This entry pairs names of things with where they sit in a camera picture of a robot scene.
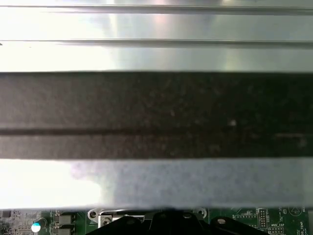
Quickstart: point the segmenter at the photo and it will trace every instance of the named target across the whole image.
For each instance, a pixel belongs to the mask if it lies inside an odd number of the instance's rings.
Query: silver metal surface
[[[94,208],[88,211],[87,213],[88,219],[90,219],[91,221],[95,223],[98,223],[98,217],[102,211],[104,211],[104,209],[102,208]]]
[[[307,158],[1,159],[0,208],[312,207],[312,168]],[[58,193],[43,198],[38,185]]]
[[[112,215],[100,215],[98,217],[98,228],[106,226],[112,222]]]
[[[311,0],[0,0],[0,20],[0,71],[313,71]]]

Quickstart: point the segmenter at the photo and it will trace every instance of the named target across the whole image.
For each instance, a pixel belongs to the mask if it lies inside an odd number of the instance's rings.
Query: chip
[[[10,218],[11,217],[11,211],[3,211],[2,217],[3,218]]]

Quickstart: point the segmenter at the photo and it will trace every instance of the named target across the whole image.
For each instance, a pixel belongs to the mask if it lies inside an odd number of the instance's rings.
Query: electronic component
[[[41,229],[45,228],[47,225],[47,220],[45,218],[40,218],[31,226],[31,231],[34,233],[39,232]]]
[[[71,229],[54,229],[53,233],[58,234],[58,235],[71,235],[72,230]]]
[[[11,217],[11,211],[3,211],[2,217],[3,218],[10,218]]]
[[[72,223],[72,216],[71,215],[60,215],[59,216],[59,224],[71,224]]]

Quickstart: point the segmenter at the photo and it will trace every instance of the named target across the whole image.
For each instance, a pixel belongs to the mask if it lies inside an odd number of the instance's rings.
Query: motherboard
[[[88,218],[88,211],[0,211],[0,235],[85,235],[98,228]],[[309,235],[309,216],[304,207],[192,209],[209,223],[216,216],[226,216],[270,235]],[[44,220],[37,233],[32,226]]]

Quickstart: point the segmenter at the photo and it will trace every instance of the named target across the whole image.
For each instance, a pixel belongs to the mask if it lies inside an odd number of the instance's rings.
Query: screw
[[[218,222],[219,224],[225,224],[225,223],[226,223],[226,220],[224,220],[224,219],[218,219],[217,222]]]
[[[184,213],[182,215],[185,219],[190,219],[191,218],[191,214],[190,213]]]
[[[97,213],[96,213],[96,212],[92,211],[92,212],[90,213],[90,217],[91,217],[91,218],[96,218],[96,216],[97,216]]]
[[[103,220],[103,224],[104,225],[107,225],[107,224],[110,224],[111,223],[111,220],[109,218],[104,218]]]

